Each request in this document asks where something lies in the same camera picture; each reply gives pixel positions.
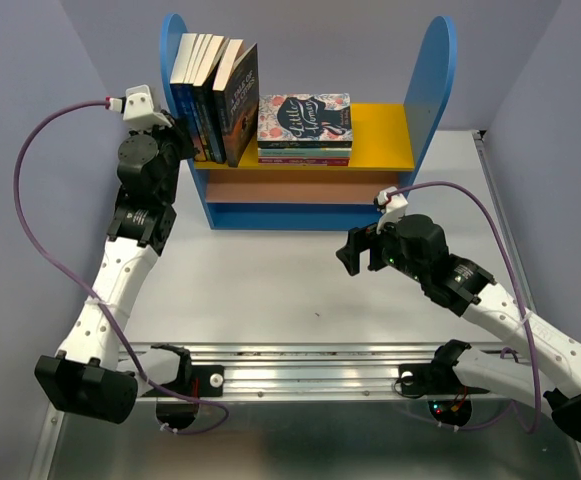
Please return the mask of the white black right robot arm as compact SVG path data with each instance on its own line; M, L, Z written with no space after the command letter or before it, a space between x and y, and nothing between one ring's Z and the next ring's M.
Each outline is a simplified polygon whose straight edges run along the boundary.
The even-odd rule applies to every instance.
M430 366L433 384L452 390L459 384L489 390L541 411L581 443L581 343L530 310L520 311L493 275L469 259L450 253L443 229L425 215L353 228L336 257L348 274L391 267L417 282L437 306L488 331L505 346L534 361L539 372L506 360L489 359L469 347Z

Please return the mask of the Nineteen Eighty-Four dark book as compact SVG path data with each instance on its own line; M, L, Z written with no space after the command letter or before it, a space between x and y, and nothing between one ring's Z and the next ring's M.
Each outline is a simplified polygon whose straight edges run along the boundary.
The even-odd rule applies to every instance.
M218 73L219 63L227 47L227 41L224 36L214 35L208 56L206 57L206 72L200 74L204 80L204 87L207 95L207 111L211 124L211 144L217 157L217 164L226 162L225 147L223 145L221 124L219 120L218 108L214 97L213 85Z

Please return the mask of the Tale of Two Cities book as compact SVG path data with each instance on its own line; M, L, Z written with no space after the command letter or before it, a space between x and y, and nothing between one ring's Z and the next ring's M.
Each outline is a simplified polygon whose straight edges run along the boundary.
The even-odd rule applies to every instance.
M213 84L225 163L236 168L257 126L259 68L257 44L230 39Z

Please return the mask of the Jane Eyre blue book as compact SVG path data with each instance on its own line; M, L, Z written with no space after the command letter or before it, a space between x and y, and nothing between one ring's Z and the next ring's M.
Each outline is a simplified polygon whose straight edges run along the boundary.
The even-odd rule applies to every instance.
M194 116L190 108L188 87L186 84L188 65L192 58L196 39L196 33L184 33L181 36L173 70L170 75L170 87L176 102L177 111L179 116L186 120L188 133L194 147L194 153L192 154L193 160L197 160L199 154L203 152Z

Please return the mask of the Animal Farm blue book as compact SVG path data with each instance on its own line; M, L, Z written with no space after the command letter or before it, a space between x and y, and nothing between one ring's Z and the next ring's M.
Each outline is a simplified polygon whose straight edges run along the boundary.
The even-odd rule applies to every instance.
M199 54L202 50L204 38L205 38L204 34L198 34L196 36L193 47L192 47L192 51L191 51L191 54L189 57L189 62L187 65L186 74L185 74L185 85L188 87L189 110L190 110L190 113L192 114L192 117L195 121L197 136L199 137L200 150L202 151L202 153L200 154L200 156L202 156L202 158L199 159L199 162L207 162L210 160L210 150L209 150L209 147L207 145L207 140L205 138L205 134L203 132L203 127L202 127L202 123L201 123L201 119L200 119L199 109L197 107L196 98L195 98L194 89L193 89L194 79L196 77L196 73L198 70Z

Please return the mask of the Three Days to See book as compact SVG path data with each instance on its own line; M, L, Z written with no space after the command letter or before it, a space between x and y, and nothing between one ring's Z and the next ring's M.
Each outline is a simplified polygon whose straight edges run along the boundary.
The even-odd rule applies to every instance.
M208 56L208 51L210 50L211 41L214 37L213 34L204 34L205 38L202 45L202 50L199 54L199 64L198 70L196 73L196 77L194 79L193 89L196 98L197 107L199 109L200 119L203 127L203 132L205 134L205 138L207 140L207 145L210 150L210 160L208 162L215 163L217 161L217 157L215 155L214 148L211 144L211 124L208 117L207 111L207 95L206 89L204 87L204 80L201 79L200 74L204 74L206 72L206 57Z

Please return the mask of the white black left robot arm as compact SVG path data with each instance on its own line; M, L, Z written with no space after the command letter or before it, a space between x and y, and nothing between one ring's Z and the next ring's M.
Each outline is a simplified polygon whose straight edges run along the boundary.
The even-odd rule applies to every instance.
M96 279L57 352L35 366L56 409L120 424L148 390L138 368L120 361L118 336L174 226L180 165L191 153L183 123L166 111L130 122L118 148L120 187Z

